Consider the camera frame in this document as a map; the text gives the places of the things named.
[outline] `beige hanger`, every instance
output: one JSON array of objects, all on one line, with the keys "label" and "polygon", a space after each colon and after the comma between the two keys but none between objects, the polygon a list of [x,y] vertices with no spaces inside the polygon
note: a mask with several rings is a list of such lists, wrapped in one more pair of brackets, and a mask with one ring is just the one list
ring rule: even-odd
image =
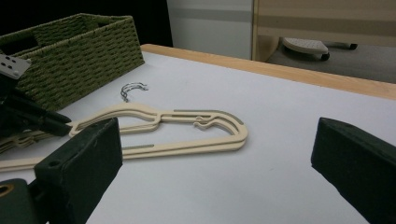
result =
[{"label": "beige hanger", "polygon": [[[208,138],[204,140],[186,141],[161,145],[123,147],[124,159],[181,155],[201,152],[237,150],[245,144],[248,129],[237,117],[218,110],[173,110],[161,111],[141,104],[119,104],[105,108],[95,115],[73,121],[70,136],[78,134],[89,125],[109,118],[134,117],[148,122],[120,127],[120,134],[142,133],[156,130],[161,122],[188,122],[200,129],[219,126],[231,135]],[[44,158],[32,158],[14,161],[0,161],[0,172],[32,168]]]},{"label": "beige hanger", "polygon": [[33,143],[52,136],[54,135],[50,133],[43,133],[41,131],[30,131],[10,136],[8,138],[0,139],[0,153],[3,153],[14,147],[28,147]]}]

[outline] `metal hook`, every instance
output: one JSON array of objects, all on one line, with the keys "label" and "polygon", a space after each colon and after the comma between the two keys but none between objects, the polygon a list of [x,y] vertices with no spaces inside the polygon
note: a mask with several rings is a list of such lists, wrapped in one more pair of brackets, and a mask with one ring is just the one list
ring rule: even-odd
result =
[{"label": "metal hook", "polygon": [[123,101],[125,103],[129,102],[129,100],[128,100],[128,91],[131,91],[131,90],[134,90],[134,89],[139,89],[141,91],[148,91],[149,90],[147,85],[143,84],[141,82],[131,82],[131,83],[126,84],[125,86],[123,86],[121,88],[121,92],[120,92],[120,94],[122,96],[122,99],[123,99]]}]

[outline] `green woven basket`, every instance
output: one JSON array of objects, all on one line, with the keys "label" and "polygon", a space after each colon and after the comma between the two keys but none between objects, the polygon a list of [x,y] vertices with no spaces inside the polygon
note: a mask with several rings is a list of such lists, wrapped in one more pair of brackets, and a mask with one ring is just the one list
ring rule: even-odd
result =
[{"label": "green woven basket", "polygon": [[60,110],[144,63],[131,16],[77,14],[0,36],[0,53],[30,59],[17,89]]}]

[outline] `white tabletop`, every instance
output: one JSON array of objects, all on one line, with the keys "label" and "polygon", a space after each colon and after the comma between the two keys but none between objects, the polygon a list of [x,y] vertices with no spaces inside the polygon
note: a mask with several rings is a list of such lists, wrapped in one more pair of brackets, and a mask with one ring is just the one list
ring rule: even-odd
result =
[{"label": "white tabletop", "polygon": [[[144,58],[144,65],[59,112],[84,119],[121,103],[126,83],[143,82],[149,91],[130,91],[131,102],[229,112],[247,125],[247,142],[234,152],[124,161],[88,223],[367,223],[311,167],[318,119],[348,122],[396,146],[396,101],[152,53]],[[223,134],[166,123],[121,140],[133,146]],[[0,160],[46,156],[68,139],[10,150]],[[15,177],[35,179],[31,170],[0,173],[0,181]]]}]

